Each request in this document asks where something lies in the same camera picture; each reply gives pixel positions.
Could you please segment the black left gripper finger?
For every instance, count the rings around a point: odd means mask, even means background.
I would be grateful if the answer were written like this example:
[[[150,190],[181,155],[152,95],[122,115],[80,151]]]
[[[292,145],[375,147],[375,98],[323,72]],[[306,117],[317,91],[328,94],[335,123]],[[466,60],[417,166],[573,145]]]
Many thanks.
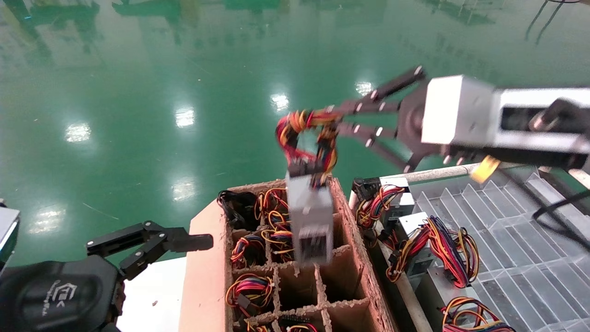
[[[88,256],[105,258],[135,248],[119,264],[122,278],[131,281],[169,251],[204,251],[213,246],[214,239],[210,234],[190,235],[183,227],[162,227],[148,220],[91,240],[87,242],[86,250]]]

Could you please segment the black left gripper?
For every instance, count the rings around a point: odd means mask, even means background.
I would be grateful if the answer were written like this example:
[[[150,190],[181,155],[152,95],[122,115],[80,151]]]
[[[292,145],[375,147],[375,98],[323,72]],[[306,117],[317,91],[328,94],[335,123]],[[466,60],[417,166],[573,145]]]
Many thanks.
[[[98,256],[9,267],[1,274],[3,332],[116,332],[125,300],[118,269]]]

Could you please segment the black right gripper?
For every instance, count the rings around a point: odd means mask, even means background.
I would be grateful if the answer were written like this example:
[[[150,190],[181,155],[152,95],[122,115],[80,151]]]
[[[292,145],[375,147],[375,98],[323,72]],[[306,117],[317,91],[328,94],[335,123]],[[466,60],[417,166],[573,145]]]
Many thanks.
[[[362,143],[373,153],[400,168],[403,173],[410,173],[419,166],[423,158],[439,155],[441,146],[422,143],[422,120],[425,111],[426,91],[428,87],[424,68],[419,65],[407,70],[390,81],[377,86],[365,96],[357,100],[344,101],[339,105],[329,105],[322,109],[323,113],[336,119],[359,113],[396,113],[398,114],[397,130],[387,127],[370,127],[359,123],[340,122],[338,134],[352,137]],[[392,99],[392,95],[418,86],[402,99]],[[402,158],[392,150],[383,139],[398,139],[411,152],[409,160]]]

